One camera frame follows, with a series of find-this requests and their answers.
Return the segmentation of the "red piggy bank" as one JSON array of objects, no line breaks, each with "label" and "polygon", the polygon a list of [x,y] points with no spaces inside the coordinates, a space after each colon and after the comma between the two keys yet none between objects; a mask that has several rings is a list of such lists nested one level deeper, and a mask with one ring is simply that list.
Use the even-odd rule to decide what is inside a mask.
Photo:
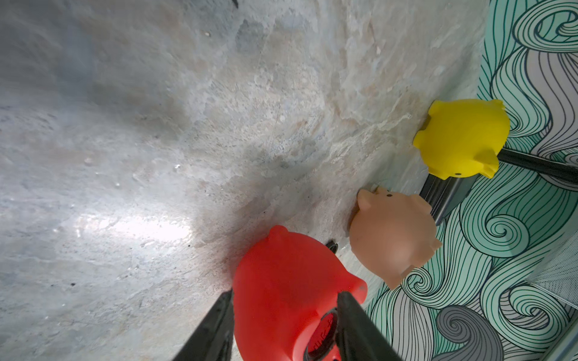
[{"label": "red piggy bank", "polygon": [[337,298],[358,302],[367,283],[328,246],[275,226],[233,278],[234,336],[244,360],[339,360]]}]

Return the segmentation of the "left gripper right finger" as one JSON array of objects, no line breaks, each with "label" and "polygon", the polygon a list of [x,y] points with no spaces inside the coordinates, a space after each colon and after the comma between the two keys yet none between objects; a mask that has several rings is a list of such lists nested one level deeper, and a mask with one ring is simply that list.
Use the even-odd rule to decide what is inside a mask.
[{"label": "left gripper right finger", "polygon": [[344,361],[402,361],[349,292],[337,297],[336,343]]}]

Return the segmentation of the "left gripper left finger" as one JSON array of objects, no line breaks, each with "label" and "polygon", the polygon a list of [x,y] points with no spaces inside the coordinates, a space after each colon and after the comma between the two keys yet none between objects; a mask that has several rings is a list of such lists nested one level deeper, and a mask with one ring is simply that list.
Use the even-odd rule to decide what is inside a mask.
[{"label": "left gripper left finger", "polygon": [[229,361],[233,350],[233,291],[222,293],[174,361]]}]

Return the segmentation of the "black plug near yellow pig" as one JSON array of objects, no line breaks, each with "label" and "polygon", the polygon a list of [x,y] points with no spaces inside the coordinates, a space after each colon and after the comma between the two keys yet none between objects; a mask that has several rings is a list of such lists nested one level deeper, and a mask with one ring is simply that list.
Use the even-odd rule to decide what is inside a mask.
[{"label": "black plug near yellow pig", "polygon": [[336,254],[337,251],[338,251],[338,249],[339,249],[338,243],[337,243],[335,240],[333,240],[333,239],[331,239],[331,240],[329,240],[328,242],[326,242],[326,243],[325,243],[325,246],[326,246],[333,254]]}]

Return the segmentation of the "black square plate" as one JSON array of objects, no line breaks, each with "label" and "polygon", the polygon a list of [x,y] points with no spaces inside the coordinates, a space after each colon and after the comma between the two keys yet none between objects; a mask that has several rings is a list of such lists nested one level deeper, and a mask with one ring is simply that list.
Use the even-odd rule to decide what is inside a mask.
[{"label": "black square plate", "polygon": [[431,215],[437,226],[466,199],[478,177],[441,180],[431,174],[427,176],[419,195],[432,207]]}]

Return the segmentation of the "yellow piggy bank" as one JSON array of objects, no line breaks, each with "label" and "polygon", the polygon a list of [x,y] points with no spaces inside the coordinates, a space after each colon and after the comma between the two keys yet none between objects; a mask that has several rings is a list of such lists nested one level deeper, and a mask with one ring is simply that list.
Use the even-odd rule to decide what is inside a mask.
[{"label": "yellow piggy bank", "polygon": [[499,99],[436,100],[427,122],[413,140],[429,174],[445,180],[498,172],[498,154],[506,144],[510,119]]}]

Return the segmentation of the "peach piggy bank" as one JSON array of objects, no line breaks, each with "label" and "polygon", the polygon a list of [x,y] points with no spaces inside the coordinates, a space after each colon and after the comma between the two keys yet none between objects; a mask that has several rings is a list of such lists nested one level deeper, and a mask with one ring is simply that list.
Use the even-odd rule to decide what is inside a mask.
[{"label": "peach piggy bank", "polygon": [[432,207],[420,195],[362,189],[357,204],[349,228],[352,252],[389,289],[400,286],[442,247]]}]

